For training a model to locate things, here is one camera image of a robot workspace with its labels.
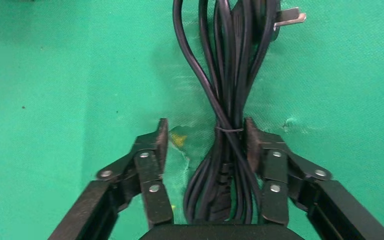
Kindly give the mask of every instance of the metal rivet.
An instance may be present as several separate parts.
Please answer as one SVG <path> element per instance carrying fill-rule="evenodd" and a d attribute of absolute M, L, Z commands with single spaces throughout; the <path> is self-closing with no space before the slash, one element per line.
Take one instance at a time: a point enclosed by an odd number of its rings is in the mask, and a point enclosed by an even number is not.
<path fill-rule="evenodd" d="M 160 185 L 158 185 L 158 184 L 155 184 L 155 185 L 152 185 L 152 186 L 149 187 L 149 191 L 150 191 L 151 193 L 155 193 L 155 192 L 157 192 L 158 190 L 160 190 Z"/>
<path fill-rule="evenodd" d="M 326 172 L 325 171 L 315 170 L 314 172 L 315 172 L 315 174 L 317 174 L 319 176 L 326 177 Z"/>
<path fill-rule="evenodd" d="M 276 184 L 272 184 L 272 185 L 270 186 L 270 190 L 272 190 L 272 191 L 275 192 L 275 193 L 278 193 L 278 192 L 281 191 L 281 186 L 276 185 Z"/>
<path fill-rule="evenodd" d="M 148 152 L 143 152 L 143 153 L 141 153 L 140 155 L 139 155 L 139 157 L 141 157 L 141 158 L 147 158 L 147 157 L 149 157 L 149 153 Z"/>
<path fill-rule="evenodd" d="M 101 173 L 100 173 L 100 176 L 105 178 L 105 177 L 110 176 L 111 174 L 113 174 L 113 171 L 111 171 L 111 170 L 106 170 L 106 171 L 101 172 Z"/>

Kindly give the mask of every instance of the cable bundle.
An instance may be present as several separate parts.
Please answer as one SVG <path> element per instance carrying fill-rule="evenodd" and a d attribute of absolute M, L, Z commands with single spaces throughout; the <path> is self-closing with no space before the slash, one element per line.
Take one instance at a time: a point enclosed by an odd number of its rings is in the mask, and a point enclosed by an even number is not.
<path fill-rule="evenodd" d="M 233 8 L 229 0 L 216 0 L 212 44 L 208 0 L 199 0 L 199 34 L 208 74 L 198 63 L 186 39 L 182 24 L 183 0 L 173 2 L 174 31 L 181 51 L 199 79 L 217 118 L 214 143 L 184 194 L 184 214 L 190 224 L 227 219 L 250 224 L 253 196 L 259 206 L 260 189 L 245 155 L 241 130 L 245 103 L 274 34 L 277 1 L 265 0 L 263 17 L 257 14 L 258 0 L 238 0 Z M 232 181 L 233 211 L 230 205 Z M 229 203 L 221 205 L 221 197 L 226 193 Z"/>

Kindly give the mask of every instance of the green surface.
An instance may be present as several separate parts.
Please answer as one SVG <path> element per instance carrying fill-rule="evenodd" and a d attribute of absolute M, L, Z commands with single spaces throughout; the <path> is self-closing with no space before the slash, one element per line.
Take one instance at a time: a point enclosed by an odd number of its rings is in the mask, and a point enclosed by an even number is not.
<path fill-rule="evenodd" d="M 195 46 L 197 2 L 183 11 Z M 384 1 L 282 4 L 308 19 L 271 45 L 246 115 L 331 170 L 384 224 Z M 207 150 L 214 115 L 179 51 L 171 8 L 0 0 L 0 239 L 46 239 L 95 172 L 161 117 L 187 136 L 180 150 L 171 144 L 164 176 L 175 221 L 185 222 L 188 167 Z M 294 207 L 289 227 L 319 239 Z M 137 197 L 112 239 L 146 230 Z"/>

